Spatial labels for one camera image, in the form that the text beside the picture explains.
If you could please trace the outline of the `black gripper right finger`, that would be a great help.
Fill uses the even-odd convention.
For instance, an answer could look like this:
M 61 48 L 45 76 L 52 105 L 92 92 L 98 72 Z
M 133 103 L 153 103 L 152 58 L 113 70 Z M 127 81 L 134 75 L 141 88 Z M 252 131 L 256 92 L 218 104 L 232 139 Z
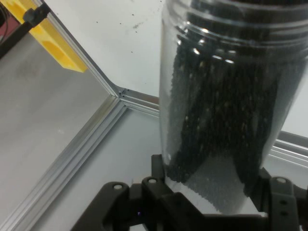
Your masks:
M 293 184 L 284 177 L 272 177 L 264 168 L 244 193 L 258 212 L 267 214 L 244 215 L 243 231 L 298 231 L 308 229 L 308 189 Z

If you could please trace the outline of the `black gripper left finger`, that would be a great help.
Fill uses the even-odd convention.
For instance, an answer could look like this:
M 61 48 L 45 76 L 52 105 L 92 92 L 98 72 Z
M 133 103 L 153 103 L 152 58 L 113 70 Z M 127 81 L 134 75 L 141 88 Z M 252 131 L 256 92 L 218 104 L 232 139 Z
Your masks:
M 142 224 L 148 231 L 201 231 L 204 216 L 181 193 L 165 183 L 162 156 L 151 157 L 152 174 L 128 186 L 103 185 L 77 220 L 74 231 L 128 231 Z

